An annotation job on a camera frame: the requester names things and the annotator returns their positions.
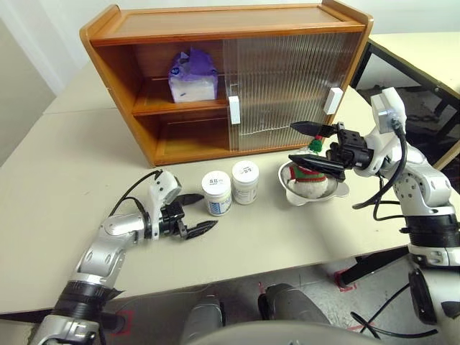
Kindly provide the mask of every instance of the ribbed glass door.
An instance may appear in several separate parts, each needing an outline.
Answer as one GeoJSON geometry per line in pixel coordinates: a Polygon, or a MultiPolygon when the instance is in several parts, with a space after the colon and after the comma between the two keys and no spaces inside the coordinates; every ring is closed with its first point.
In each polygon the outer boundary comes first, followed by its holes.
{"type": "Polygon", "coordinates": [[[324,122],[330,88],[340,87],[359,33],[306,34],[224,40],[227,96],[238,96],[240,124],[229,120],[230,149],[305,144],[289,127],[324,122]]]}

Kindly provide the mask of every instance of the white container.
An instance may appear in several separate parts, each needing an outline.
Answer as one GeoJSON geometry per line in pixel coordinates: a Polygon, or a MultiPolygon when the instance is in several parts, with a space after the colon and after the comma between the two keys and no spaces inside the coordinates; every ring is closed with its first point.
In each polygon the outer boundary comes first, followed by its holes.
{"type": "Polygon", "coordinates": [[[257,197],[259,168],[250,160],[241,160],[231,169],[231,193],[237,203],[249,205],[257,197]]]}
{"type": "Polygon", "coordinates": [[[222,216],[231,206],[230,177],[223,171],[211,171],[201,181],[208,211],[213,216],[222,216]]]}

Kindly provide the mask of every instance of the jar lid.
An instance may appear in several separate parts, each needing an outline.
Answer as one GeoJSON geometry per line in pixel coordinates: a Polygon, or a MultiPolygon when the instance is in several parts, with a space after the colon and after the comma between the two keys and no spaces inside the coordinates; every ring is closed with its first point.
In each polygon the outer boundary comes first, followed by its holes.
{"type": "Polygon", "coordinates": [[[230,186],[230,177],[219,170],[208,172],[201,181],[201,187],[210,196],[222,196],[230,190],[230,186]]]}
{"type": "Polygon", "coordinates": [[[250,160],[240,160],[231,169],[233,179],[240,183],[253,183],[259,178],[259,167],[250,160]]]}

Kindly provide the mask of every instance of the toy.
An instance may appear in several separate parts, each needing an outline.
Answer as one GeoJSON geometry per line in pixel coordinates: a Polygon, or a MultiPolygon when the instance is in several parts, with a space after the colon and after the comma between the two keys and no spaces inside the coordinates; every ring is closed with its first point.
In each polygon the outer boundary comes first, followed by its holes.
{"type": "MultiPolygon", "coordinates": [[[[318,154],[323,148],[321,137],[316,136],[311,143],[302,149],[299,149],[296,154],[318,154]]],[[[287,165],[281,171],[281,178],[284,184],[298,196],[307,199],[320,198],[328,187],[328,179],[322,172],[309,170],[298,165],[287,165]]]]}

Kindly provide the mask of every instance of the tissue box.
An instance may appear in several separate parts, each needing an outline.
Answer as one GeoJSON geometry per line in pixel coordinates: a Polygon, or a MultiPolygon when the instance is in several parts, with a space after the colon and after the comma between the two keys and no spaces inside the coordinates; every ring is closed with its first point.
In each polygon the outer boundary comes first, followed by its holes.
{"type": "Polygon", "coordinates": [[[217,71],[211,56],[198,49],[176,55],[169,84],[175,103],[205,101],[217,97],[217,71]]]}

